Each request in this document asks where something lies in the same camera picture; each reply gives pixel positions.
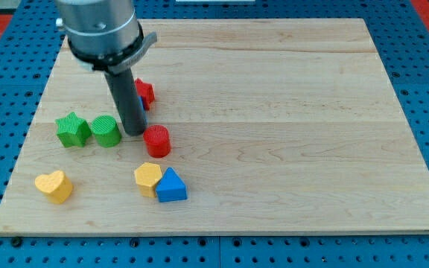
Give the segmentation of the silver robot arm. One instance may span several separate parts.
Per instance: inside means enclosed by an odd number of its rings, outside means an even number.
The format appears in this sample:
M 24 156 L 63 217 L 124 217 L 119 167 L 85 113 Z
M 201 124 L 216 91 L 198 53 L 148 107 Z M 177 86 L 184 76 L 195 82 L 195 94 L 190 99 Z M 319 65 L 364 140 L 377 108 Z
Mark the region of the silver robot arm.
M 157 42 L 145 34 L 131 0 L 56 0 L 56 25 L 73 55 L 93 71 L 117 75 L 130 69 Z

